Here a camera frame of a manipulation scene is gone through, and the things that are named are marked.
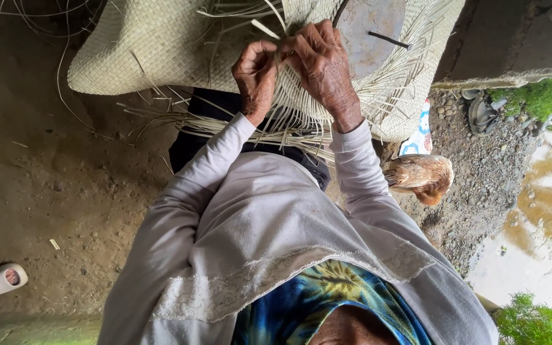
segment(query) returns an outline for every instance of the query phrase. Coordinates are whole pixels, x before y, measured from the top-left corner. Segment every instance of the woman's left hand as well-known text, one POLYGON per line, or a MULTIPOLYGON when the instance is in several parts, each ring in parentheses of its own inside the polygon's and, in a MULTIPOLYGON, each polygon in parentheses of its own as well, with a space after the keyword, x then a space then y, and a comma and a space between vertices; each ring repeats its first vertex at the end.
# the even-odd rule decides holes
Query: woman's left hand
POLYGON ((257 127, 272 105, 276 63, 276 44, 261 40, 250 43, 231 68, 242 96, 241 113, 257 127))

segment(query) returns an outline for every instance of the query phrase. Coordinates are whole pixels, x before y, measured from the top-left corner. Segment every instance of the wrinkled hand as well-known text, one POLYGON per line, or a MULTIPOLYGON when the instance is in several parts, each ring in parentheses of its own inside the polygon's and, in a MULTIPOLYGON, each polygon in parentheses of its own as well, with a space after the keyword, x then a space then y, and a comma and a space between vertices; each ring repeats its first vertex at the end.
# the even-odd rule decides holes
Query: wrinkled hand
POLYGON ((282 52, 290 53, 285 62, 300 75, 302 87, 333 116, 340 133, 352 131, 364 121, 340 31, 330 20, 306 25, 287 38, 282 52))
POLYGON ((257 127, 272 105, 276 63, 272 53, 276 44, 261 40, 250 43, 231 68, 242 96, 241 113, 257 127))

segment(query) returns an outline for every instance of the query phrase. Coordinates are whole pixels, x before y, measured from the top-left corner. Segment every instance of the foot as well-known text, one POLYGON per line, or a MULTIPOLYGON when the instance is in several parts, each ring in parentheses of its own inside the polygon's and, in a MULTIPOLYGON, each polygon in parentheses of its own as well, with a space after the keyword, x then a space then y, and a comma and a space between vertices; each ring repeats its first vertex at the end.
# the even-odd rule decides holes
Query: foot
POLYGON ((5 272, 5 279, 10 283, 12 286, 16 286, 20 283, 20 277, 19 274, 14 270, 7 270, 5 272))

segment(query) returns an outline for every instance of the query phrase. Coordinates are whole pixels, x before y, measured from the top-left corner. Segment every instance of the woman's right hand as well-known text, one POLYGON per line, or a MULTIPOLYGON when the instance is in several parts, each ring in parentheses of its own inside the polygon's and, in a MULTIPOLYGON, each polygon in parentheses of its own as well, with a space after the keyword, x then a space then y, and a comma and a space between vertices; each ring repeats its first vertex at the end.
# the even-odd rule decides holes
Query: woman's right hand
POLYGON ((338 132, 350 132, 364 121, 340 31, 331 20, 306 25, 287 38, 282 52, 290 53, 285 62, 300 75, 302 87, 333 116, 338 132))

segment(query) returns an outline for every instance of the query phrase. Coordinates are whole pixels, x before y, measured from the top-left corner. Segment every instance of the lace trim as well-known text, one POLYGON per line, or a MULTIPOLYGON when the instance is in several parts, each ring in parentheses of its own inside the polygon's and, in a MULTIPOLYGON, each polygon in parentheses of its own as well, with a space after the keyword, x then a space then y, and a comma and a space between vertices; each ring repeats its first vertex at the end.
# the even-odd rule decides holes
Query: lace trim
POLYGON ((382 260, 366 251, 342 252, 313 246, 275 258, 245 264, 225 277, 171 278, 151 320, 218 322, 283 284, 308 267, 336 259, 364 268, 392 282, 408 282, 436 261, 423 250, 403 242, 382 260))

